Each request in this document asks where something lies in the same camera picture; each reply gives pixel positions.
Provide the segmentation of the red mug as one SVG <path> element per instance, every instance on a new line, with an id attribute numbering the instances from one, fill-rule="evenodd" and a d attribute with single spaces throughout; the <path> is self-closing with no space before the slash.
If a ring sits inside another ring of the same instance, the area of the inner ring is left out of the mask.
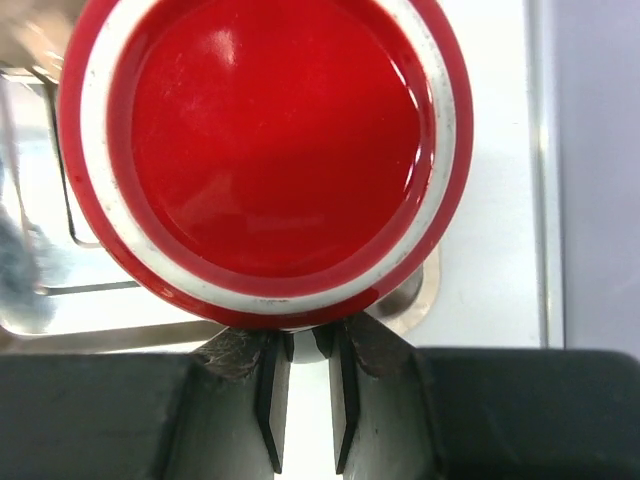
<path id="1" fill-rule="evenodd" d="M 449 226 L 473 147 L 436 1 L 89 1 L 57 120 L 105 250 L 237 328 L 325 324 L 396 289 Z"/>

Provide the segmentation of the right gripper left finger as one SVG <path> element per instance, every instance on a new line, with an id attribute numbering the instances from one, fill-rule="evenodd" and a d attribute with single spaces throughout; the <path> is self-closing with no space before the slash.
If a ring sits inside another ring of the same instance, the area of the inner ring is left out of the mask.
<path id="1" fill-rule="evenodd" d="M 5 479 L 271 479 L 289 349 L 229 329 L 187 354 L 1 359 Z"/>

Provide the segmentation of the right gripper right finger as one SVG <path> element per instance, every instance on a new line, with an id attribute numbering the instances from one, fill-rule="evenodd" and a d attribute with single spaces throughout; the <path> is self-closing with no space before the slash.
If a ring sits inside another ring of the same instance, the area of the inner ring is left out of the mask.
<path id="1" fill-rule="evenodd" d="M 415 347 L 367 314 L 317 327 L 346 479 L 635 479 L 639 363 Z"/>

